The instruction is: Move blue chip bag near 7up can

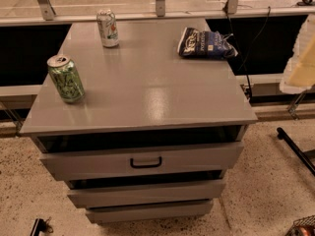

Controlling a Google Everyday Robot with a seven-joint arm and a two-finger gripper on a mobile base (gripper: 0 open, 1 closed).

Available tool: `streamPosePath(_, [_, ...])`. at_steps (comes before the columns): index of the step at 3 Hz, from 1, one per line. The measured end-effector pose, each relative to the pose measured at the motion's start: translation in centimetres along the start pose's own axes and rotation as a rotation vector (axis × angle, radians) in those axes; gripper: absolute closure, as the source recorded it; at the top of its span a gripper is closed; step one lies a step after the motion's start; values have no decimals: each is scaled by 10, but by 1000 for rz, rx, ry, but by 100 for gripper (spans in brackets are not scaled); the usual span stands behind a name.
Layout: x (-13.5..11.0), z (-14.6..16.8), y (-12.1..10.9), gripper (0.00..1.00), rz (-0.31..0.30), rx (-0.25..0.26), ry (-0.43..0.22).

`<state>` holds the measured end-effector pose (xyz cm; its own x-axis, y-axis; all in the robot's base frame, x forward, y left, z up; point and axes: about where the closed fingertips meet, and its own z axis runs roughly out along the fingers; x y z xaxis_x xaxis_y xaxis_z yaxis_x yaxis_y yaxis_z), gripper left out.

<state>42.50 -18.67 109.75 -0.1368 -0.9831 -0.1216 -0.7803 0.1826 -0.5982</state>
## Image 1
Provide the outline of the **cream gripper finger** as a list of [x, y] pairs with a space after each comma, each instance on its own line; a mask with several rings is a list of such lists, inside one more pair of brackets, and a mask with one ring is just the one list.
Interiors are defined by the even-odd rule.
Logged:
[[293, 56], [283, 71], [280, 90], [301, 93], [315, 85], [315, 15], [309, 15], [299, 30]]

